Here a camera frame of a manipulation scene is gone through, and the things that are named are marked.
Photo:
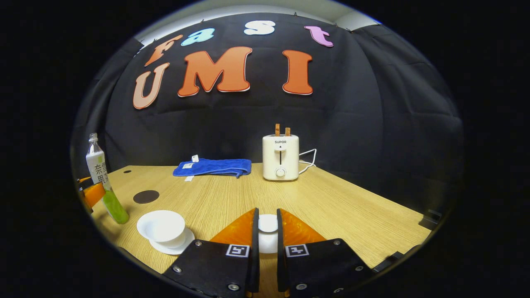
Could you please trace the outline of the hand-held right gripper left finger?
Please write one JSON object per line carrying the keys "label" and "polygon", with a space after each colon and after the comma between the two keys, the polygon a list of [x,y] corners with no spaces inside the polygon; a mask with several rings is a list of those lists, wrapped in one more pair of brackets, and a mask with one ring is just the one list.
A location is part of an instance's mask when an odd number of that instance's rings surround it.
{"label": "hand-held right gripper left finger", "polygon": [[211,240],[193,240],[164,278],[200,297],[251,298],[260,282],[258,220],[254,208]]}

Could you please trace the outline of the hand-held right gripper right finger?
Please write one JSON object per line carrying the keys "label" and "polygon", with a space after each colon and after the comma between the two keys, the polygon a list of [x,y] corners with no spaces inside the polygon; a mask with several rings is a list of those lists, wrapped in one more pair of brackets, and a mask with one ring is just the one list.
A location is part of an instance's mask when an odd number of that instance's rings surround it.
{"label": "hand-held right gripper right finger", "polygon": [[286,298],[342,298],[373,277],[345,240],[326,239],[282,208],[277,221],[277,283]]}

